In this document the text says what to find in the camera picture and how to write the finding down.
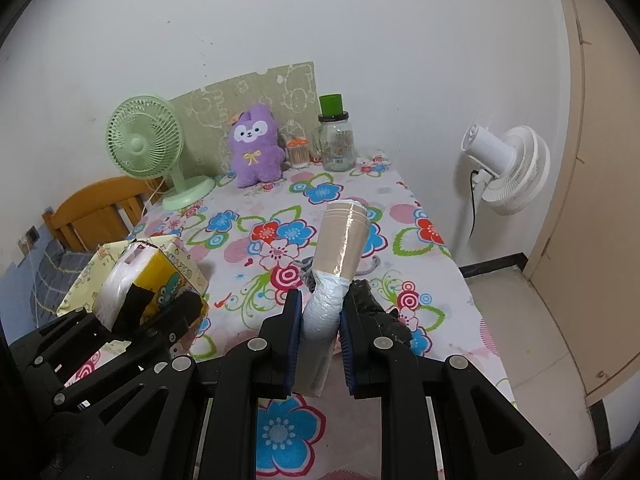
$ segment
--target green desk fan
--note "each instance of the green desk fan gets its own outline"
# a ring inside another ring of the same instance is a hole
[[[167,211],[190,206],[216,185],[208,176],[184,178],[178,165],[183,147],[184,134],[174,110],[158,97],[127,99],[107,127],[109,155],[122,171],[141,179],[171,176],[174,188],[162,198],[162,209]]]

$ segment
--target wooden chair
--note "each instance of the wooden chair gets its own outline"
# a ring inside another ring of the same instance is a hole
[[[51,235],[66,248],[95,251],[99,245],[124,240],[129,234],[116,205],[135,226],[142,217],[141,196],[151,195],[160,182],[159,178],[145,181],[128,176],[101,180],[74,193],[55,213],[47,211],[42,218]],[[166,190],[166,184],[160,190]],[[159,198],[156,194],[151,202]]]

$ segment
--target green jar lid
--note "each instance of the green jar lid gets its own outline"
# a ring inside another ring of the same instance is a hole
[[[349,118],[349,114],[342,109],[342,95],[321,95],[318,99],[322,112],[322,114],[318,115],[318,120],[321,123],[345,121]]]
[[[341,94],[329,94],[321,95],[320,109],[322,115],[332,116],[340,115],[344,110],[342,109],[342,95]]]

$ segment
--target door frame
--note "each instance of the door frame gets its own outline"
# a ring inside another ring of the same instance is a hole
[[[569,122],[556,188],[554,189],[536,244],[529,255],[527,265],[522,271],[524,277],[528,280],[531,279],[536,267],[540,263],[540,259],[543,257],[546,246],[560,219],[560,213],[562,212],[564,201],[569,192],[569,184],[571,184],[571,179],[574,175],[578,147],[580,146],[580,133],[582,131],[582,113],[584,110],[584,53],[582,51],[582,35],[580,33],[575,1],[560,1],[569,40],[569,67],[571,72]]]

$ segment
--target glass jar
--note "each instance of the glass jar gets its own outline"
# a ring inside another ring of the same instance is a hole
[[[319,100],[322,114],[316,139],[322,166],[327,171],[349,171],[356,163],[356,150],[349,113],[342,110],[342,96],[331,94]]]

